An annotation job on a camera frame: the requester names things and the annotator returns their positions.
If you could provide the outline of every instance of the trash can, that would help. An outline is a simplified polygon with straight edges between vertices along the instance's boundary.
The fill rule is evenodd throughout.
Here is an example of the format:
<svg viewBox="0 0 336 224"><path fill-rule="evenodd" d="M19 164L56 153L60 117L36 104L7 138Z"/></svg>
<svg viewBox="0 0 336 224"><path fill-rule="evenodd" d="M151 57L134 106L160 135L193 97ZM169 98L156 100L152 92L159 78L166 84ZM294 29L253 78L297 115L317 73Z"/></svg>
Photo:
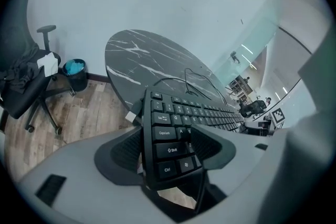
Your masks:
<svg viewBox="0 0 336 224"><path fill-rule="evenodd" d="M75 74L68 74L66 64L70 61L74 61L75 63L82 63L84 64L84 67ZM82 59L73 59L70 61L68 61L67 63L63 65L62 71L63 71L63 74L68 78L69 83L71 87L73 88L73 90L75 92L80 92L84 90L88 85L88 79L86 76L86 64L85 64L85 61Z"/></svg>

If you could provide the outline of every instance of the office desk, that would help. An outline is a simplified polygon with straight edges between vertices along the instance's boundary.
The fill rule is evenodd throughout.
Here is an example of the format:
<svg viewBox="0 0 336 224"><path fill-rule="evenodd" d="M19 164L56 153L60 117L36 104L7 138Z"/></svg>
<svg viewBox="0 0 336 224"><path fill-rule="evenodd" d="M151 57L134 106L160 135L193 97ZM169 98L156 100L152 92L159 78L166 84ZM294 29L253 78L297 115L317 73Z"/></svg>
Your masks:
<svg viewBox="0 0 336 224"><path fill-rule="evenodd" d="M148 31L124 30L114 34L106 44L105 67L113 89L128 109L144 96L146 87L161 78L184 80L185 68L209 78L226 101L235 105L224 86L197 57L177 43ZM205 78L190 74L187 80L212 100L222 103ZM186 90L185 83L176 80L165 80L157 86L179 93Z"/></svg>

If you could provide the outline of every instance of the chair wheel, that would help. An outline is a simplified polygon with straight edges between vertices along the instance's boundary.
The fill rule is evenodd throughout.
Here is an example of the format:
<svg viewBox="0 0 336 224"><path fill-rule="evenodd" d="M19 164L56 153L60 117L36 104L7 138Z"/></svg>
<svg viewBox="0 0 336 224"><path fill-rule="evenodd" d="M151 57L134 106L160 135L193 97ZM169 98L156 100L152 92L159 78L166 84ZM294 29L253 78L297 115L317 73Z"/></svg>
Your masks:
<svg viewBox="0 0 336 224"><path fill-rule="evenodd" d="M29 133L32 133L34 130L35 130L34 126L32 126L32 125L28 126L28 132Z"/></svg>
<svg viewBox="0 0 336 224"><path fill-rule="evenodd" d="M60 135L62 133L62 127L55 128L55 134Z"/></svg>
<svg viewBox="0 0 336 224"><path fill-rule="evenodd" d="M73 88L70 89L70 95L71 96L75 96L76 95L76 92L73 90Z"/></svg>

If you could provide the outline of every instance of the armrest pad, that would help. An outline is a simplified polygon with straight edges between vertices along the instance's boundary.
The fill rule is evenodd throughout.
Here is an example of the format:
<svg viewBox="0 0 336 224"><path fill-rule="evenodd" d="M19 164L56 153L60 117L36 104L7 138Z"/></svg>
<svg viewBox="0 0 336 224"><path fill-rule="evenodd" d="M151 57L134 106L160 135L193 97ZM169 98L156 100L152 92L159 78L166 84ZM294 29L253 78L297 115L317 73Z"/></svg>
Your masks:
<svg viewBox="0 0 336 224"><path fill-rule="evenodd" d="M37 29L38 33L48 33L56 29L56 25L46 25Z"/></svg>

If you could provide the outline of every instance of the keyboard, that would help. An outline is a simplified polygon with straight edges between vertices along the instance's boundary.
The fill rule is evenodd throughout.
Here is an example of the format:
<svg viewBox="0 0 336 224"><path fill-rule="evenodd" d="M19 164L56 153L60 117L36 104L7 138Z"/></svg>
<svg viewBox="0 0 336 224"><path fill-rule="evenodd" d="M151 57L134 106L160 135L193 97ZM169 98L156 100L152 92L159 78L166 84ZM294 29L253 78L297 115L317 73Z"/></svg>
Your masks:
<svg viewBox="0 0 336 224"><path fill-rule="evenodd" d="M142 110L145 183L153 190L186 184L201 173L191 141L191 125L238 132L243 117L223 103L148 87Z"/></svg>

